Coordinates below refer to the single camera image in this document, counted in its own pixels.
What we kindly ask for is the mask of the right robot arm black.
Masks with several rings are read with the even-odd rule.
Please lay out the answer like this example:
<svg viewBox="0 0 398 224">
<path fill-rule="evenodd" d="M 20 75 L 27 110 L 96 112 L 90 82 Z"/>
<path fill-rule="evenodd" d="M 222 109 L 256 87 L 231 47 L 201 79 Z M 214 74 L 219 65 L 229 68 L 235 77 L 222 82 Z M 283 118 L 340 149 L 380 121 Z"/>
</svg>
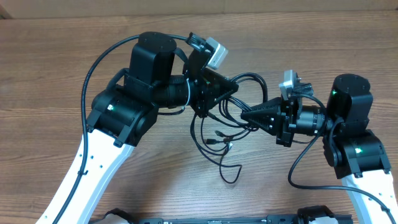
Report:
<svg viewBox="0 0 398 224">
<path fill-rule="evenodd" d="M 381 140 L 367 128 L 373 103 L 369 81 L 359 75 L 338 75 L 327 104 L 313 95 L 310 83 L 302 83 L 288 70 L 279 85 L 281 96 L 251 107 L 241 114 L 247 121 L 289 147 L 295 134 L 313 139 L 292 164 L 289 184 L 305 190 L 345 191 L 360 223 L 397 223 L 394 181 Z M 298 161 L 322 139 L 324 156 L 341 185 L 302 185 L 292 181 Z"/>
</svg>

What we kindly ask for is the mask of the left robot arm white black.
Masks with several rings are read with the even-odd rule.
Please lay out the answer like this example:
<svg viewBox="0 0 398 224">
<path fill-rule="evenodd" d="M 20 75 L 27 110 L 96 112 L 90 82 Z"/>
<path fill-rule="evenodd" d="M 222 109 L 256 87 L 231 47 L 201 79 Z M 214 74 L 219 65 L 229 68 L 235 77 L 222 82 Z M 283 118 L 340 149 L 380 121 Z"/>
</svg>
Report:
<svg viewBox="0 0 398 224">
<path fill-rule="evenodd" d="M 191 107 L 205 117 L 238 85 L 217 73 L 228 49 L 190 34 L 190 55 L 179 36 L 144 32 L 132 37 L 130 64 L 82 111 L 78 152 L 40 223 L 88 223 L 116 171 L 155 124 L 161 108 Z"/>
</svg>

